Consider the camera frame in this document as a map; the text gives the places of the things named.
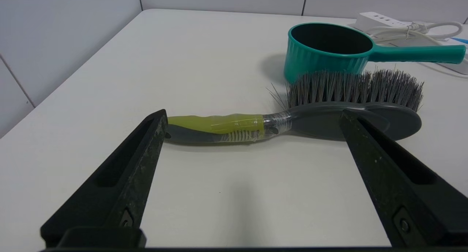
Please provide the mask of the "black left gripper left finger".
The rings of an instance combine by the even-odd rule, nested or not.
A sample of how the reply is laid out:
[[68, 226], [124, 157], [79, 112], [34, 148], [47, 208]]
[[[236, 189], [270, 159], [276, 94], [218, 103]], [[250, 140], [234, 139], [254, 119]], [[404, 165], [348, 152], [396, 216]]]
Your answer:
[[167, 114], [148, 115], [40, 228], [47, 249], [140, 249]]

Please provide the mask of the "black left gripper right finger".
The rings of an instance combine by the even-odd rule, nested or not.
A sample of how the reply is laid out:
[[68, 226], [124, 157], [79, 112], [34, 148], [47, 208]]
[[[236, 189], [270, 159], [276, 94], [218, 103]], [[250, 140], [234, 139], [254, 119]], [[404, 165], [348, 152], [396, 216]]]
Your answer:
[[466, 247], [468, 199], [357, 112], [340, 128], [393, 247]]

